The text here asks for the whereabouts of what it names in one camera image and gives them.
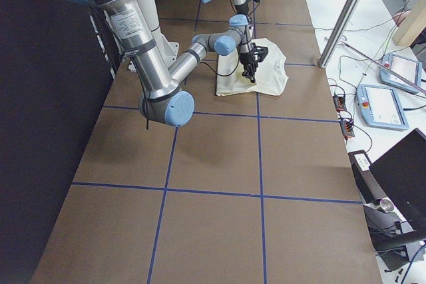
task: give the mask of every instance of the white towel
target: white towel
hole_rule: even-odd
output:
[[[241,63],[231,76],[218,76],[216,83],[216,95],[229,96],[243,92],[259,92],[279,96],[283,93],[288,80],[284,63],[286,56],[278,46],[267,39],[254,40],[256,45],[267,47],[269,50],[265,60],[259,63],[255,73],[256,83],[242,76],[243,66]],[[228,56],[219,56],[218,73],[230,74],[237,65],[238,54],[235,50]]]

